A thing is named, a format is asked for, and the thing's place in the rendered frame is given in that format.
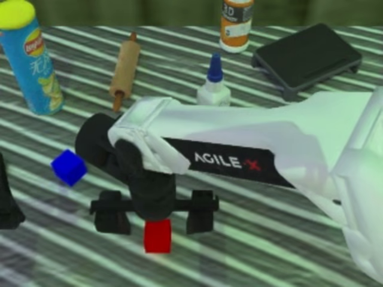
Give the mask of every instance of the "bottle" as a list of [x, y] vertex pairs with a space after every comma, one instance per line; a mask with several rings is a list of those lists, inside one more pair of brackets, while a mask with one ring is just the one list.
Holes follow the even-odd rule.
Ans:
[[37, 115], [60, 111], [64, 99], [31, 3], [0, 2], [0, 45], [28, 108]]
[[228, 53], [241, 53], [249, 44], [254, 0], [223, 0], [220, 46]]
[[205, 84], [197, 91], [197, 104], [209, 106], [229, 106], [231, 91], [224, 85], [221, 55], [214, 53]]

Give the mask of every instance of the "striped tablecloth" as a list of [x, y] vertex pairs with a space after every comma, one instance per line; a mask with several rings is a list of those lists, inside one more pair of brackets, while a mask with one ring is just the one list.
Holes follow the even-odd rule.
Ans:
[[[169, 255], [145, 254], [143, 221], [129, 215], [131, 236], [99, 234], [89, 215], [100, 191], [127, 188], [89, 167], [74, 188], [62, 185], [50, 162], [73, 149], [76, 132], [94, 113], [111, 112], [108, 86], [118, 49], [131, 31], [142, 45], [133, 96], [171, 96], [195, 103], [211, 53], [219, 51], [216, 28], [44, 29], [44, 37], [66, 96], [64, 110], [32, 115], [12, 71], [0, 54], [0, 149], [8, 163], [11, 189], [28, 220], [0, 232], [0, 286], [109, 287], [374, 287], [353, 263], [339, 227], [298, 192], [253, 182], [190, 172], [178, 178], [178, 195], [209, 188], [221, 198], [216, 231], [186, 236], [186, 214], [175, 213]], [[279, 89], [250, 65], [254, 49], [295, 29], [254, 28], [240, 55], [223, 54], [233, 105], [284, 105]], [[357, 75], [343, 74], [319, 90], [372, 91], [382, 84], [383, 30], [336, 30], [364, 56]]]

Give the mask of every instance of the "green curtain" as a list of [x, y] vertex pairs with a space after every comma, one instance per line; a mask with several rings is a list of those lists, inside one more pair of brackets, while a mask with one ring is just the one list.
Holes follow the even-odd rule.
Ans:
[[[43, 26], [217, 26], [221, 0], [30, 0]], [[383, 0], [256, 0], [254, 25], [379, 26]]]

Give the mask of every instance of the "blue nozzle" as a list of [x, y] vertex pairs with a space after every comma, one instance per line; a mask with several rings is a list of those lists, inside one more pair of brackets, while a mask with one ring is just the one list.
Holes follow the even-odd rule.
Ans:
[[223, 71], [221, 65], [221, 55], [219, 53], [214, 53], [211, 56], [210, 67], [208, 71], [208, 80], [213, 83], [222, 81]]

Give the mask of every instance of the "lay's logo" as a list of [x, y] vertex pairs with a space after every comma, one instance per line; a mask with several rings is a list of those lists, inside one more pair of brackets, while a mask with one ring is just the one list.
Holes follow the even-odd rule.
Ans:
[[24, 43], [24, 51], [28, 56], [38, 57], [44, 52], [44, 41], [40, 28], [36, 28], [26, 38]]

